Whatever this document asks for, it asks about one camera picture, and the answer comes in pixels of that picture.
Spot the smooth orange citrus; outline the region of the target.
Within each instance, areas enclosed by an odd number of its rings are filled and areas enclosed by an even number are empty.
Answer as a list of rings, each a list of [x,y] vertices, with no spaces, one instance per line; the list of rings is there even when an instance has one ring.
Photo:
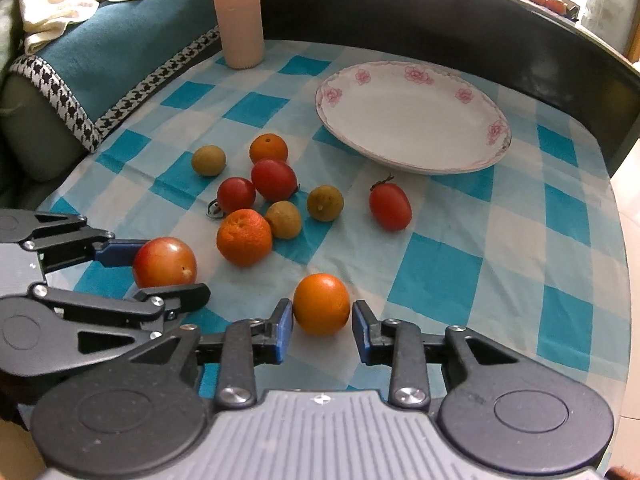
[[[293,312],[300,328],[311,336],[331,336],[347,323],[350,299],[346,286],[335,276],[306,276],[294,292]]]

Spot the large red-orange tomato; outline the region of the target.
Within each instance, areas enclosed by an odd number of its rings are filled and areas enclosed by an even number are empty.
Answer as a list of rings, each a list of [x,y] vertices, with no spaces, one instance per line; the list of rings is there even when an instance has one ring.
[[[194,284],[198,263],[192,249],[178,238],[157,237],[146,242],[132,264],[140,288]]]

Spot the bumpy orange tangerine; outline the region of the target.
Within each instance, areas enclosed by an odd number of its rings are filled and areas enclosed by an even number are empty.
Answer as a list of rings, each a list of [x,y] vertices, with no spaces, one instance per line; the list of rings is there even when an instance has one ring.
[[[216,246],[234,266],[254,266],[272,251],[270,225],[254,209],[233,211],[218,228]]]

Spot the brown longan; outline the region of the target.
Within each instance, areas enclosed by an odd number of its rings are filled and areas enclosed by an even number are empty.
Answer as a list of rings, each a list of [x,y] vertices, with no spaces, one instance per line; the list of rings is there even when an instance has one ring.
[[[307,197],[307,211],[311,218],[320,222],[331,222],[338,218],[344,208],[344,197],[332,185],[320,185]]]
[[[264,214],[272,236],[279,240],[292,240],[302,230],[302,216],[298,208],[288,200],[273,203]]]

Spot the stemmed red cherry tomato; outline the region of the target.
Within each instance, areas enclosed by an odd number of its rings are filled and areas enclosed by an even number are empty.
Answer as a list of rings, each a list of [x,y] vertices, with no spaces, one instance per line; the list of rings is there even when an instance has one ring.
[[[397,232],[409,225],[412,209],[406,193],[393,182],[393,178],[388,176],[370,187],[369,208],[383,229]]]

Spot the round red cherry tomato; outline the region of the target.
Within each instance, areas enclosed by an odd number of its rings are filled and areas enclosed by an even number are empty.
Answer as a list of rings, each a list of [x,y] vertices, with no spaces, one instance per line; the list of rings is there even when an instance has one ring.
[[[217,191],[216,207],[224,214],[252,208],[256,200],[254,184],[245,178],[231,177],[221,183]]]

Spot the oval red cherry tomato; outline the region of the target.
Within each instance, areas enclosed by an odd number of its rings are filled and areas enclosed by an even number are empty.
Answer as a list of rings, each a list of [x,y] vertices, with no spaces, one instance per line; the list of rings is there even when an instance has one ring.
[[[294,170],[286,162],[277,159],[262,159],[250,172],[256,191],[270,203],[288,200],[297,190],[298,181]]]

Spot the green-brown longan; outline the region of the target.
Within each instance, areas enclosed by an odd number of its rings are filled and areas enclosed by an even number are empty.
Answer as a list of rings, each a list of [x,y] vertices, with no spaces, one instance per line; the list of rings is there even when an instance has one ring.
[[[226,163],[226,153],[217,145],[198,148],[191,159],[193,170],[202,177],[217,177]]]

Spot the small orange tangerine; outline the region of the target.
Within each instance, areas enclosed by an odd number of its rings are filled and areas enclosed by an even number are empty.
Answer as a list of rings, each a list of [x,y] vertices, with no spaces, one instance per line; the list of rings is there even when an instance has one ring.
[[[258,136],[250,144],[248,154],[253,164],[257,164],[263,159],[286,162],[288,160],[288,144],[277,134],[267,132]]]

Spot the grey sofa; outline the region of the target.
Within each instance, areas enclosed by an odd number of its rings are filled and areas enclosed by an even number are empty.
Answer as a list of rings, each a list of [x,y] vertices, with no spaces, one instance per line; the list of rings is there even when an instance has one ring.
[[[101,143],[90,127],[75,127],[69,106],[56,110],[29,77],[11,66],[24,54],[20,0],[1,0],[1,205],[64,177]]]

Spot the blue checkered tablecloth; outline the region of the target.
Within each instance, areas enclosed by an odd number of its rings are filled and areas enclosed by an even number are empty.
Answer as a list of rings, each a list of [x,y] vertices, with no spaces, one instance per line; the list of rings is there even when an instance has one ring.
[[[506,156],[470,174],[424,177],[390,172],[323,128],[318,84],[343,67],[374,61],[354,48],[271,41],[266,62],[248,72],[213,58],[189,70],[135,112],[45,201],[85,214],[122,237],[170,234],[198,258],[212,292],[194,316],[214,332],[264,314],[306,275],[326,272],[381,318],[402,318],[427,333],[464,324],[622,404],[630,353],[630,299],[622,228],[604,162],[574,119],[477,79],[506,114]],[[217,183],[191,169],[190,155],[217,144],[227,176],[245,176],[248,147],[280,134],[302,192],[344,195],[341,215],[305,218],[294,240],[247,269],[215,246],[218,224],[205,215]],[[413,217],[383,230],[368,209],[372,183],[390,175]]]

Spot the teal sofa blanket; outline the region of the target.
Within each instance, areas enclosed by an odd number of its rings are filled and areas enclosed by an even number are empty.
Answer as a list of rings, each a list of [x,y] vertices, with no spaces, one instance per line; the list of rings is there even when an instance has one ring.
[[[125,118],[207,49],[219,48],[213,0],[103,3],[89,21],[9,67],[94,152]]]

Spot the white floral plate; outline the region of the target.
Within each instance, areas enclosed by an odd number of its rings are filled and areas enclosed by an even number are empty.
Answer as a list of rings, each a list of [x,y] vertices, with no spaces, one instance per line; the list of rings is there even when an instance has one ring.
[[[512,143],[506,116],[461,77],[419,62],[376,61],[339,70],[314,106],[335,139],[413,174],[469,174],[494,166]]]

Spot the pink ribbed cylinder vase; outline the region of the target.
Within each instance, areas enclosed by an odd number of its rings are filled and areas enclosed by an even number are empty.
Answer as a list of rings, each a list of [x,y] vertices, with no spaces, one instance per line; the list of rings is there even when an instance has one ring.
[[[260,0],[214,0],[222,53],[234,70],[258,65],[265,56]]]

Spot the dark coffee table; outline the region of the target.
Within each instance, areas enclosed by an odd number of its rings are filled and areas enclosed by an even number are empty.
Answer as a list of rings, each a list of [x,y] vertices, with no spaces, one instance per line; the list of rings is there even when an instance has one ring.
[[[527,0],[260,0],[268,39],[378,50],[463,70],[569,114],[615,172],[639,137],[639,73]]]

